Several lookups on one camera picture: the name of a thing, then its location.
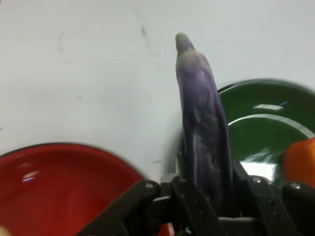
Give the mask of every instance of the green bowl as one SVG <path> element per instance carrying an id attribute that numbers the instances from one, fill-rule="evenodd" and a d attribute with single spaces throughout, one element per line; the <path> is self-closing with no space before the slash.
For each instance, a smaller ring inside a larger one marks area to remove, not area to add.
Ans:
<path id="1" fill-rule="evenodd" d="M 315 93 L 271 79 L 243 81 L 219 89 L 234 157 L 249 175 L 285 183 L 281 159 L 294 142 L 315 137 Z"/>

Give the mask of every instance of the red bowl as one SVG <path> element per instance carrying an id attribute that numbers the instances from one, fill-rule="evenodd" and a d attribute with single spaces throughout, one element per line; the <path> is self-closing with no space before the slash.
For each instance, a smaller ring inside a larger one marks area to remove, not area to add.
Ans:
<path id="1" fill-rule="evenodd" d="M 118 157 L 77 144 L 0 158 L 0 225 L 14 236 L 76 234 L 143 176 Z M 165 227 L 160 235 L 169 235 Z"/>

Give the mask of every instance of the orange object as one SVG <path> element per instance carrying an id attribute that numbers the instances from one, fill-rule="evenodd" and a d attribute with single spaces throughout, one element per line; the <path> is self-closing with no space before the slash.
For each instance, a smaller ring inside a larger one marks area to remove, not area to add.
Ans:
<path id="1" fill-rule="evenodd" d="M 284 154 L 283 166 L 287 180 L 315 187 L 315 138 L 292 144 Z"/>

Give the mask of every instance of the eggplant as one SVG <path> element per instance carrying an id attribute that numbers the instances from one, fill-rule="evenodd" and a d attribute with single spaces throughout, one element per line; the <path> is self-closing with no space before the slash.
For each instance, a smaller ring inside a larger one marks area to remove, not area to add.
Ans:
<path id="1" fill-rule="evenodd" d="M 181 175 L 208 197 L 217 216 L 235 217 L 231 142 L 211 68 L 184 33 L 176 35 L 176 49 L 184 138 Z"/>

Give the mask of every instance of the white table surface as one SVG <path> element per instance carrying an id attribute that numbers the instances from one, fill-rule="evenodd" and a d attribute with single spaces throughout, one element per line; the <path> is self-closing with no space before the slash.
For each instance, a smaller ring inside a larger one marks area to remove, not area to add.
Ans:
<path id="1" fill-rule="evenodd" d="M 46 142 L 110 150 L 158 180 L 181 135 L 175 34 L 217 87 L 315 88 L 312 0 L 0 0 L 0 154 Z"/>

